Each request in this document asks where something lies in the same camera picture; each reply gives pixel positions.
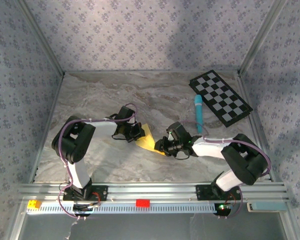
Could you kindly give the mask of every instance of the yellow paper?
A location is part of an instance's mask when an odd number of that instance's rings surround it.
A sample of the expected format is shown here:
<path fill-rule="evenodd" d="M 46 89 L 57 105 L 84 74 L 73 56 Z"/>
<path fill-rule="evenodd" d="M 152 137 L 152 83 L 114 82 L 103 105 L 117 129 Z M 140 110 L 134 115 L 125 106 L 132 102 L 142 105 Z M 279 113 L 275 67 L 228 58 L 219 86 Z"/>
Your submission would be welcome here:
<path fill-rule="evenodd" d="M 144 124 L 141 127 L 144 130 L 145 136 L 141 137 L 137 141 L 135 141 L 135 144 L 143 149 L 146 149 L 146 150 L 149 150 L 149 151 L 161 154 L 161 155 L 165 155 L 164 152 L 155 150 L 156 142 L 155 142 L 154 138 L 152 137 L 152 134 L 150 132 L 148 124 Z"/>

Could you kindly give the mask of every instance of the wall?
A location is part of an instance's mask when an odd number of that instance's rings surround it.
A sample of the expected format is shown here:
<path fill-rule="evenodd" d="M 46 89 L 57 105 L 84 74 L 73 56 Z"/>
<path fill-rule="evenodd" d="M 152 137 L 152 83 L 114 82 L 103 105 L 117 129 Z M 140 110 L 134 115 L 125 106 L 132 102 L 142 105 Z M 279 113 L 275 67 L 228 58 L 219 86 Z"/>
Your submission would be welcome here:
<path fill-rule="evenodd" d="M 0 0 L 0 239 L 29 180 L 60 79 L 13 1 Z"/>
<path fill-rule="evenodd" d="M 236 70 L 273 0 L 26 0 L 64 71 Z"/>
<path fill-rule="evenodd" d="M 300 226 L 300 0 L 287 2 L 243 79 Z"/>

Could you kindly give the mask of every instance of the blue cylinder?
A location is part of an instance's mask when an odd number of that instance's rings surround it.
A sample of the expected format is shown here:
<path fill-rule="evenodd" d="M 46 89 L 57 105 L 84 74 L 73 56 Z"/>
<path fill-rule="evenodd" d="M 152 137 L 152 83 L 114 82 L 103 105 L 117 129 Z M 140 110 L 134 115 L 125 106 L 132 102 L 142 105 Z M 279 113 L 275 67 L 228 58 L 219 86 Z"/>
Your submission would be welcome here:
<path fill-rule="evenodd" d="M 195 105 L 195 119 L 196 122 L 199 124 L 204 124 L 204 119 L 202 116 L 202 97 L 201 95 L 196 95 L 194 97 L 194 105 Z M 198 133 L 202 134 L 202 127 L 200 125 L 196 125 L 197 129 L 198 129 Z"/>

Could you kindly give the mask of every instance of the checkerboard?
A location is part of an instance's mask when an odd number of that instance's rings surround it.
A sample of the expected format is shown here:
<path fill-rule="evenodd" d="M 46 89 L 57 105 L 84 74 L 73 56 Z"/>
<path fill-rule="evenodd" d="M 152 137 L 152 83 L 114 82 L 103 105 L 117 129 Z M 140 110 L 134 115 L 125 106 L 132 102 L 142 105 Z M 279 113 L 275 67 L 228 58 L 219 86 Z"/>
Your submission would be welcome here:
<path fill-rule="evenodd" d="M 226 126 L 245 118 L 253 110 L 215 71 L 190 80 L 189 86 Z"/>

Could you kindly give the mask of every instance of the gray marble table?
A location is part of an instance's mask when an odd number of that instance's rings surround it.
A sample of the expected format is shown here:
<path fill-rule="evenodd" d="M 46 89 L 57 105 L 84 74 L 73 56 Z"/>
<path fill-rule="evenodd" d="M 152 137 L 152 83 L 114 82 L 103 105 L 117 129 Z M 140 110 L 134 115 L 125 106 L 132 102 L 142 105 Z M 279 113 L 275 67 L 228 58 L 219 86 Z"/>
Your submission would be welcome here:
<path fill-rule="evenodd" d="M 189 80 L 203 72 L 118 71 L 66 74 L 55 106 L 51 126 L 42 150 L 36 182 L 63 182 L 68 176 L 51 142 L 71 115 L 101 119 L 117 113 L 126 103 L 138 106 L 137 120 L 147 123 L 154 139 L 166 136 L 176 121 L 195 120 L 195 92 Z M 232 72 L 218 74 L 239 94 Z M 229 138 L 244 133 L 252 140 L 247 118 L 226 128 L 207 106 L 203 118 L 212 138 Z M 194 124 L 184 125 L 191 135 Z M 93 182 L 187 182 L 212 181 L 229 169 L 222 159 L 190 157 L 176 160 L 136 146 L 134 142 L 95 138 L 85 163 Z"/>

